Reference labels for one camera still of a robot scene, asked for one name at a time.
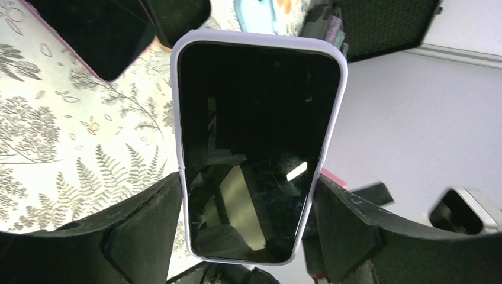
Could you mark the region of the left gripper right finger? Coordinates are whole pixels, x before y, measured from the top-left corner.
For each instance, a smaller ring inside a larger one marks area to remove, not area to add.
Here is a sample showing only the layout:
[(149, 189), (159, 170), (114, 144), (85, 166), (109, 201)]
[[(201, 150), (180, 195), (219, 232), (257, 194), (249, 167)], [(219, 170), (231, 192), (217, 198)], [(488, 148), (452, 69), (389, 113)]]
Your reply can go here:
[(313, 197), (332, 283), (500, 283), (501, 234), (466, 235), (395, 215), (320, 176)]

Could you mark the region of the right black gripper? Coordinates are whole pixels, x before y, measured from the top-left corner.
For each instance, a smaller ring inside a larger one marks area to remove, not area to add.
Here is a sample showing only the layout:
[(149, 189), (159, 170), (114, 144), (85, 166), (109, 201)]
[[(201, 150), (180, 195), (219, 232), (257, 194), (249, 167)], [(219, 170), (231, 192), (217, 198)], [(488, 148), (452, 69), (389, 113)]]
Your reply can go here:
[(241, 264), (201, 262), (166, 281), (167, 284), (280, 284), (260, 268)]

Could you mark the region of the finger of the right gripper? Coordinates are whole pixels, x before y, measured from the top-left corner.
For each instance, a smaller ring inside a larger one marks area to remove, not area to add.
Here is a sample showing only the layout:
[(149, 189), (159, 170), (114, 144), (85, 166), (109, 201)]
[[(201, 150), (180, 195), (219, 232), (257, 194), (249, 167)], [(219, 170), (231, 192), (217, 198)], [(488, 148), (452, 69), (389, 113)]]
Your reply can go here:
[(394, 202), (387, 186), (382, 182), (376, 182), (351, 191), (351, 203), (359, 205), (362, 200), (366, 200), (378, 206), (385, 206)]

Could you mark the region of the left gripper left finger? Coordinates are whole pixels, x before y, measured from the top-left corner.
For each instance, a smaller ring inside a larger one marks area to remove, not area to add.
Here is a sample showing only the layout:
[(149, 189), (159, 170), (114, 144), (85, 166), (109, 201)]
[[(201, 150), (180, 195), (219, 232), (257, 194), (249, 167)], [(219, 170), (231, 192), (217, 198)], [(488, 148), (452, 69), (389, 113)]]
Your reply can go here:
[(2, 283), (165, 283), (182, 202), (178, 173), (54, 231), (1, 233)]

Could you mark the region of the light blue phone case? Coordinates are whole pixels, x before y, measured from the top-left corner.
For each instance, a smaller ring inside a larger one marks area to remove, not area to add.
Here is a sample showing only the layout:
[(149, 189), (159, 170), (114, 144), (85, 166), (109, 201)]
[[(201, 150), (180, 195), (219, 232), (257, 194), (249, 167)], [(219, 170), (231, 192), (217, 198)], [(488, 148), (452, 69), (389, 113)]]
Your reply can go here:
[(277, 34), (276, 13), (271, 0), (235, 0), (234, 10), (244, 32)]

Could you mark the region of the phone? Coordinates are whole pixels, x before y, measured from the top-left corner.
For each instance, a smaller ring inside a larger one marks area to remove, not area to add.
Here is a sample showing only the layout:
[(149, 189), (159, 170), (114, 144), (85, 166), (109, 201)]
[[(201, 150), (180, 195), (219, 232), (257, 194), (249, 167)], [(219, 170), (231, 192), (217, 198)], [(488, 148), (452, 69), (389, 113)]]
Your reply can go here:
[(315, 38), (192, 30), (170, 57), (188, 251), (280, 266), (300, 246), (348, 79)]
[(155, 37), (140, 1), (27, 1), (99, 78), (116, 80)]

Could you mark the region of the black phone case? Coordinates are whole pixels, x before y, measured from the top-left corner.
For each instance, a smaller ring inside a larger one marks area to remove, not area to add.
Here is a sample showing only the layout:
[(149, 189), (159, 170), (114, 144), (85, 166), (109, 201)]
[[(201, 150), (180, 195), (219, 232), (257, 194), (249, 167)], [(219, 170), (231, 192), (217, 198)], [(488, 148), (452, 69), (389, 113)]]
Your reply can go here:
[(200, 28), (210, 17), (210, 0), (141, 1), (161, 45), (172, 48), (187, 32)]

